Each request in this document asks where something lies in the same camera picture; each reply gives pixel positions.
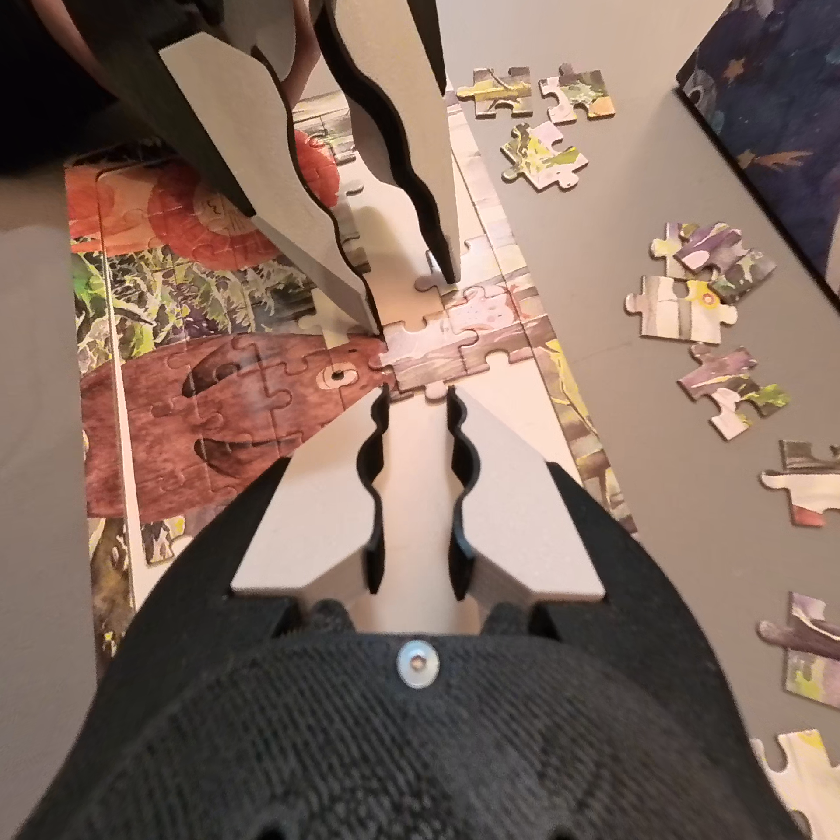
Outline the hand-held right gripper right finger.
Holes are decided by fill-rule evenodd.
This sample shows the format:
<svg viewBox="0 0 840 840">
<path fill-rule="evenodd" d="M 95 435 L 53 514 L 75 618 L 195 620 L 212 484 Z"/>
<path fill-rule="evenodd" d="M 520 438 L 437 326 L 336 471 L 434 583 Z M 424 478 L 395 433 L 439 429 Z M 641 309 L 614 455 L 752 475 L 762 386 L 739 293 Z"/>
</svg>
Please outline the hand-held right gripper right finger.
<svg viewBox="0 0 840 840">
<path fill-rule="evenodd" d="M 591 556 L 540 452 L 461 387 L 448 388 L 455 501 L 448 574 L 456 600 L 486 613 L 501 603 L 600 602 Z"/>
</svg>

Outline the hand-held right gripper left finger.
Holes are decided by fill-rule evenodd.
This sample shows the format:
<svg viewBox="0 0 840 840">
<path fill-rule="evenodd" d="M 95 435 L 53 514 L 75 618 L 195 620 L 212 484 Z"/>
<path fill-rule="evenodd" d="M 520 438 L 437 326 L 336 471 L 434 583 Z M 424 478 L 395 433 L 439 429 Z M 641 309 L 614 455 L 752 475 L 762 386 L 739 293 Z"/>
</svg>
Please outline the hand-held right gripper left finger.
<svg viewBox="0 0 840 840">
<path fill-rule="evenodd" d="M 231 582 L 235 595 L 301 608 L 376 594 L 385 569 L 382 499 L 390 389 L 364 395 L 290 458 Z"/>
</svg>

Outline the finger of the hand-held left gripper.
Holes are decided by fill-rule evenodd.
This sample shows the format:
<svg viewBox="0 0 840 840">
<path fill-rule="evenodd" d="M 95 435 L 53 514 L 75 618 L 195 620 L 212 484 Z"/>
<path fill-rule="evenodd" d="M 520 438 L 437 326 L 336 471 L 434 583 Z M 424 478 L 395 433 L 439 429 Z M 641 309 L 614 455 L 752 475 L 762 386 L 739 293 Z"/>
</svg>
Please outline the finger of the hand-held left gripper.
<svg viewBox="0 0 840 840">
<path fill-rule="evenodd" d="M 253 207 L 254 225 L 340 310 L 379 333 L 371 291 L 300 172 L 291 111 L 268 69 L 212 35 L 184 38 L 160 57 Z"/>
<path fill-rule="evenodd" d="M 435 1 L 314 2 L 313 27 L 365 163 L 411 200 L 444 281 L 455 285 L 459 217 Z"/>
</svg>

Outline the animal jigsaw puzzle board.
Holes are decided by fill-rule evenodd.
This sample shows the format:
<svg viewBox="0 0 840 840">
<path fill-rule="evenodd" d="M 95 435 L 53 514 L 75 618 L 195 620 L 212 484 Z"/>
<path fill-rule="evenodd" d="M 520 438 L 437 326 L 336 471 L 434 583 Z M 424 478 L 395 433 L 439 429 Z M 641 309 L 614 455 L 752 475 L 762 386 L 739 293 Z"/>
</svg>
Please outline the animal jigsaw puzzle board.
<svg viewBox="0 0 840 840">
<path fill-rule="evenodd" d="M 336 91 L 295 108 L 298 159 L 370 272 L 384 338 L 331 301 L 161 140 L 65 169 L 98 677 L 176 555 L 278 458 L 389 386 L 421 407 L 504 355 L 494 390 L 547 420 L 565 462 L 637 531 L 602 441 L 452 87 L 446 90 L 461 281 L 407 230 L 406 202 L 366 171 Z M 526 400 L 533 399 L 533 414 Z"/>
</svg>

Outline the puzzle pieces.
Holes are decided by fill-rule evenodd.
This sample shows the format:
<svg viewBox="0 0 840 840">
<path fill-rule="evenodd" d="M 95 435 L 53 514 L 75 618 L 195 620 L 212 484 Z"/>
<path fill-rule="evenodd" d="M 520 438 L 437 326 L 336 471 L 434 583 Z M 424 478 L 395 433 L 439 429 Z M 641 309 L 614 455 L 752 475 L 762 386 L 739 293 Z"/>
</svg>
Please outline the puzzle pieces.
<svg viewBox="0 0 840 840">
<path fill-rule="evenodd" d="M 554 403 L 561 431 L 569 443 L 572 463 L 580 473 L 583 489 L 561 466 L 549 464 L 549 488 L 557 485 L 561 497 L 560 513 L 572 516 L 572 537 L 581 536 L 584 548 L 591 553 L 595 571 L 606 588 L 602 600 L 569 600 L 572 595 L 538 595 L 538 604 L 524 607 L 531 622 L 529 631 L 556 643 L 576 648 L 590 658 L 597 658 L 611 673 L 621 672 L 647 696 L 656 711 L 665 712 L 697 748 L 709 765 L 719 772 L 723 793 L 735 796 L 735 805 L 743 805 L 756 826 L 758 838 L 838 838 L 838 763 L 832 764 L 817 728 L 779 733 L 775 738 L 784 757 L 778 770 L 767 764 L 765 744 L 752 740 L 742 721 L 736 688 L 747 688 L 747 653 L 756 653 L 756 643 L 744 641 L 747 618 L 758 606 L 778 606 L 785 589 L 786 618 L 779 626 L 772 621 L 758 622 L 755 638 L 773 650 L 784 651 L 780 686 L 810 704 L 828 701 L 838 704 L 838 537 L 828 546 L 823 538 L 808 538 L 806 544 L 793 545 L 781 536 L 781 526 L 758 522 L 752 514 L 752 496 L 746 508 L 734 504 L 734 490 L 720 498 L 712 493 L 703 500 L 700 490 L 722 490 L 723 478 L 715 483 L 711 467 L 702 480 L 689 476 L 688 466 L 699 466 L 700 456 L 688 463 L 681 455 L 671 470 L 656 501 L 698 502 L 691 511 L 671 517 L 668 524 L 682 549 L 695 546 L 708 550 L 695 572 L 707 585 L 709 607 L 706 629 L 721 636 L 722 630 L 738 631 L 730 652 L 743 642 L 738 663 L 732 660 L 731 673 L 718 663 L 716 653 L 704 633 L 701 621 L 690 604 L 659 565 L 637 541 L 633 517 L 617 485 L 613 468 L 602 440 L 592 425 L 592 418 L 579 400 L 576 382 L 568 372 L 564 356 L 553 333 L 549 316 L 531 282 L 524 258 L 504 216 L 495 188 L 489 182 L 487 168 L 469 133 L 461 106 L 451 86 L 446 103 L 452 135 L 453 154 L 459 176 L 465 183 L 478 218 L 487 234 L 488 254 L 501 259 L 499 282 L 504 289 L 500 300 L 511 304 L 513 321 L 524 353 L 534 356 L 545 381 L 548 396 Z M 645 276 L 640 289 L 629 294 L 624 304 L 627 312 L 640 319 L 643 338 L 683 342 L 696 369 L 680 385 L 692 400 L 715 397 L 718 415 L 723 421 L 724 437 L 747 429 L 737 405 L 754 397 L 762 416 L 784 402 L 776 385 L 762 389 L 751 377 L 757 363 L 747 349 L 721 353 L 721 327 L 738 318 L 734 306 L 720 299 L 703 276 L 673 260 L 674 251 L 686 244 L 681 223 L 665 225 L 665 239 L 654 241 L 653 255 L 664 260 L 670 274 Z M 793 584 L 827 587 L 837 595 L 826 620 L 825 599 L 797 593 Z"/>
</svg>

